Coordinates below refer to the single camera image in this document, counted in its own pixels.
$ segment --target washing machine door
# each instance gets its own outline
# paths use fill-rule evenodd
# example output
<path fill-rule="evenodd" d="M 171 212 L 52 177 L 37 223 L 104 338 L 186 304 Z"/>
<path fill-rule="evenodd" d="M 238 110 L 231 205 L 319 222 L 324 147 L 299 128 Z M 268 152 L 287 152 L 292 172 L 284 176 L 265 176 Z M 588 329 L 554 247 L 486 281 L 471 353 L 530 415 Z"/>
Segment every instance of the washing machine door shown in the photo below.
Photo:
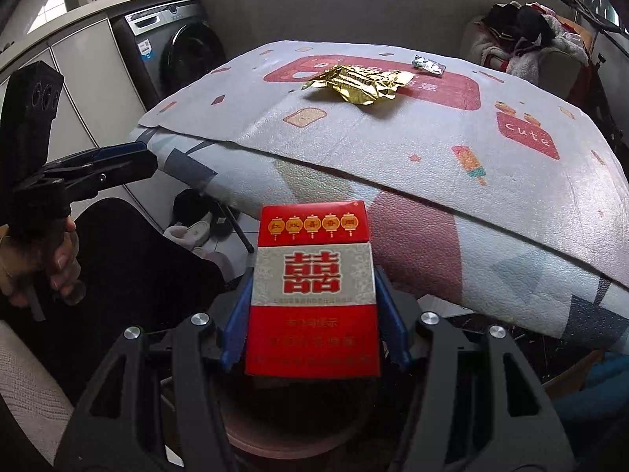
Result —
<path fill-rule="evenodd" d="M 225 63 L 225 53 L 216 34 L 203 23 L 181 27 L 162 53 L 160 76 L 165 96 L 193 83 Z"/>

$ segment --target blue gripper pad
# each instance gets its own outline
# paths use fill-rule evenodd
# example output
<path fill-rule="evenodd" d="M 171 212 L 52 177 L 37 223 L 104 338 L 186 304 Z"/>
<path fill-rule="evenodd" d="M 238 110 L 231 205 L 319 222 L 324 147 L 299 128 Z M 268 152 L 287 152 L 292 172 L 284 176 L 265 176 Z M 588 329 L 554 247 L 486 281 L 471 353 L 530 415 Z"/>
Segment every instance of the blue gripper pad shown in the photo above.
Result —
<path fill-rule="evenodd" d="M 249 326 L 249 307 L 254 287 L 254 270 L 248 268 L 236 291 L 216 297 L 210 315 L 219 330 L 221 367 L 229 371 L 242 356 Z"/>
<path fill-rule="evenodd" d="M 411 365 L 409 330 L 395 306 L 395 291 L 383 269 L 375 268 L 374 277 L 380 334 L 389 349 L 391 361 L 405 370 Z"/>

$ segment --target gold snack packet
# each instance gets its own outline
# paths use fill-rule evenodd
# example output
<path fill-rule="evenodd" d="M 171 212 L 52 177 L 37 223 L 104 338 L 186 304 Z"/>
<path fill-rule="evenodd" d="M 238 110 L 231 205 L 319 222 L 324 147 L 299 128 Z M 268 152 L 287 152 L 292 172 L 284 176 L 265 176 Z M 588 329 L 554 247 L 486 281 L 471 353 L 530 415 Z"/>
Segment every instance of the gold snack packet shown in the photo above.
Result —
<path fill-rule="evenodd" d="M 371 104 L 381 97 L 393 99 L 398 87 L 405 86 L 414 74 L 407 71 L 381 71 L 355 65 L 335 65 L 304 83 L 308 87 L 330 87 L 353 104 Z"/>

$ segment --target lantern graphic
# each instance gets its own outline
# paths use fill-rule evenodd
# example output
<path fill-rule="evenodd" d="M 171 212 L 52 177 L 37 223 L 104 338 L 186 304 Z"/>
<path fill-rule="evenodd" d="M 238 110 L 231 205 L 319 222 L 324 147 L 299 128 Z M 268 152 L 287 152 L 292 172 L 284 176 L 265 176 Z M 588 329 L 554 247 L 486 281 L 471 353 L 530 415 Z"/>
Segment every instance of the lantern graphic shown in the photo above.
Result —
<path fill-rule="evenodd" d="M 278 216 L 269 222 L 269 232 L 273 235 L 276 241 L 278 240 L 278 234 L 282 233 L 284 227 L 284 220 Z"/>
<path fill-rule="evenodd" d="M 344 214 L 341 218 L 341 227 L 348 231 L 351 236 L 351 232 L 355 231 L 356 227 L 358 227 L 358 218 L 350 212 Z"/>
<path fill-rule="evenodd" d="M 341 223 L 338 221 L 335 214 L 327 214 L 325 218 L 323 218 L 322 225 L 323 228 L 329 232 L 329 237 L 333 237 L 334 231 L 338 229 Z"/>
<path fill-rule="evenodd" d="M 315 239 L 315 233 L 321 228 L 320 218 L 311 214 L 304 220 L 304 228 L 310 233 L 310 238 Z"/>
<path fill-rule="evenodd" d="M 292 234 L 292 239 L 295 239 L 295 234 L 298 234 L 303 227 L 304 223 L 297 216 L 292 216 L 286 221 L 286 230 L 288 234 Z"/>

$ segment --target metal screw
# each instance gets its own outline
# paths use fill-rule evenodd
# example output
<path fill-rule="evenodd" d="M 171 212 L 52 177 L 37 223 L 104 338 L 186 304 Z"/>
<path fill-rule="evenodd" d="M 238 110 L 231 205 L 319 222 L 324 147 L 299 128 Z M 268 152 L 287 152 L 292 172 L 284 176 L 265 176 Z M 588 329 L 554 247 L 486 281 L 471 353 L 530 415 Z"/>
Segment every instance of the metal screw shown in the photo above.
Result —
<path fill-rule="evenodd" d="M 210 316 L 205 314 L 205 312 L 198 312 L 194 316 L 190 318 L 190 322 L 196 326 L 203 326 L 208 324 L 210 321 Z"/>
<path fill-rule="evenodd" d="M 496 337 L 496 339 L 504 339 L 507 335 L 507 331 L 502 326 L 495 324 L 494 326 L 489 327 L 489 334 L 492 337 Z"/>
<path fill-rule="evenodd" d="M 141 334 L 140 329 L 137 326 L 129 326 L 125 330 L 125 339 L 133 340 L 137 339 Z"/>
<path fill-rule="evenodd" d="M 421 315 L 421 320 L 427 325 L 436 325 L 439 322 L 439 316 L 434 312 L 424 312 Z"/>

